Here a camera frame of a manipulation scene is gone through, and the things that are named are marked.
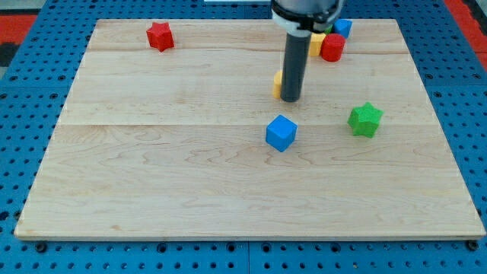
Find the green block behind arm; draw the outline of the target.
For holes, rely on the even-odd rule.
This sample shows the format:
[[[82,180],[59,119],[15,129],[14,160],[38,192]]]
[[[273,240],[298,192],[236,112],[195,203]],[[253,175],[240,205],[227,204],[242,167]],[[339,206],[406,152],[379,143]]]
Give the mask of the green block behind arm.
[[[333,26],[332,25],[331,26],[328,26],[328,28],[325,29],[324,33],[325,34],[329,34],[329,33],[332,32],[332,30],[333,30]]]

